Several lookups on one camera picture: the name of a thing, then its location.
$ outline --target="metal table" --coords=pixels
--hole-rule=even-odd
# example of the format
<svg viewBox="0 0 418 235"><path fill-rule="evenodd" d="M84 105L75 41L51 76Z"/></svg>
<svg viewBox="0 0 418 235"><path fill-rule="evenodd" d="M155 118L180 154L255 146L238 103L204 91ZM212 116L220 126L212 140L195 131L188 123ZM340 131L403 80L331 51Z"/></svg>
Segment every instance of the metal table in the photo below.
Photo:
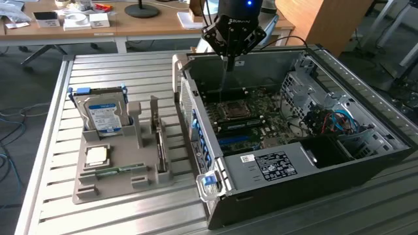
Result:
<svg viewBox="0 0 418 235"><path fill-rule="evenodd" d="M418 155L386 169L358 188L220 230L206 229L206 213L172 100L171 62L179 52L80 55L63 62L16 234L402 235L417 231ZM73 205L71 195L83 123L65 91L68 86L100 88L121 83L128 87L128 99L140 101L145 109L140 118L150 116L150 95L160 98L159 113L168 123L176 182L152 191Z"/></svg>

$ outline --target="floor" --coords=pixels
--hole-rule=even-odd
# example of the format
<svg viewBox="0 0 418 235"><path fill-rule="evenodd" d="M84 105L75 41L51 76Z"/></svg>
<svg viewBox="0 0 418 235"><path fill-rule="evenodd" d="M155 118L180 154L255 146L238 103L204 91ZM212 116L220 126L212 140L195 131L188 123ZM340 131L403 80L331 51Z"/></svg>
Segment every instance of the floor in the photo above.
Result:
<svg viewBox="0 0 418 235"><path fill-rule="evenodd" d="M358 28L359 35L367 31L374 18L375 16L365 18ZM379 66L379 62L398 63L415 45L417 39L417 32L399 28L387 42L385 54L378 53L373 59L365 59L362 53L343 53L340 60L358 76L373 86L379 89L387 89L391 79ZM135 50L129 51L188 49L196 44L198 40L143 41L140 43L129 43L135 48ZM71 54L116 53L116 45L113 43L100 43L99 47L100 50L92 49L88 44L63 46L64 50ZM1 112L17 112L20 110L19 107L27 107L51 100L56 77L60 70L61 55L56 50L51 50L41 55L41 57L31 63L31 66L33 67L32 73L25 72L19 64L27 56L28 54L20 52L16 47L11 47L7 54L0 56L0 71L4 71L4 74L0 75L0 100L4 101L0 103ZM417 76L418 68L413 71L411 77ZM31 114L43 113L47 111L47 108L47 106L39 107L33 109ZM15 116L7 117L7 119L9 121L21 121L23 117ZM13 143L5 146L9 156L16 163L16 168L24 185L27 185L29 181L31 168L36 156L44 122L45 116L27 118L27 130L24 135ZM0 136L5 136L15 128L16 124L0 122ZM0 169L0 176L5 172L4 169L5 168ZM23 188L19 193L16 177L11 172L7 179L0 183L0 208L5 204L9 205L0 209L0 231L3 235L13 234L24 192L25 189Z"/></svg>

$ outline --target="motherboard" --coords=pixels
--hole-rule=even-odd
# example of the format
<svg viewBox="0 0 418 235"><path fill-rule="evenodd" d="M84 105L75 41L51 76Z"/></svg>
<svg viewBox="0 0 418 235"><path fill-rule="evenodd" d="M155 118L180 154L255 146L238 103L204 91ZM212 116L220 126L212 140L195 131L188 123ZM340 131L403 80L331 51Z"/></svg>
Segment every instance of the motherboard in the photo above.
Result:
<svg viewBox="0 0 418 235"><path fill-rule="evenodd" d="M235 91L220 101L203 96L223 156L284 145L302 136L280 112L280 95L264 87Z"/></svg>

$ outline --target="small white box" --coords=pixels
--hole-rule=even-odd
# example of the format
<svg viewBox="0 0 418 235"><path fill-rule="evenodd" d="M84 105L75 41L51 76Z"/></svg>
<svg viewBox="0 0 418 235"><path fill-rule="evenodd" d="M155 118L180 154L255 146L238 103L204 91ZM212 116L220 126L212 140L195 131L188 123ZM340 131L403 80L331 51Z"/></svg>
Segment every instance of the small white box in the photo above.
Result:
<svg viewBox="0 0 418 235"><path fill-rule="evenodd" d="M109 19L107 13L97 13L89 15L89 24L92 28L109 27Z"/></svg>
<svg viewBox="0 0 418 235"><path fill-rule="evenodd" d="M56 12L33 12L33 16L40 28L60 26Z"/></svg>

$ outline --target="chair leg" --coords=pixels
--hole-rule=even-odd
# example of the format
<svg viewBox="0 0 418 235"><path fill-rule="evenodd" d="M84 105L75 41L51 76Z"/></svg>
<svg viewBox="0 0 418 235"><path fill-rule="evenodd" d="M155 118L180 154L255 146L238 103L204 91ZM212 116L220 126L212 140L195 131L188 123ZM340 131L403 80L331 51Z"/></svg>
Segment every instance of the chair leg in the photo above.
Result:
<svg viewBox="0 0 418 235"><path fill-rule="evenodd" d="M63 55L68 55L64 49L59 45L53 45L53 47Z"/></svg>
<svg viewBox="0 0 418 235"><path fill-rule="evenodd" d="M35 60L51 48L52 48L52 45L44 45L20 64L25 66L32 60Z"/></svg>

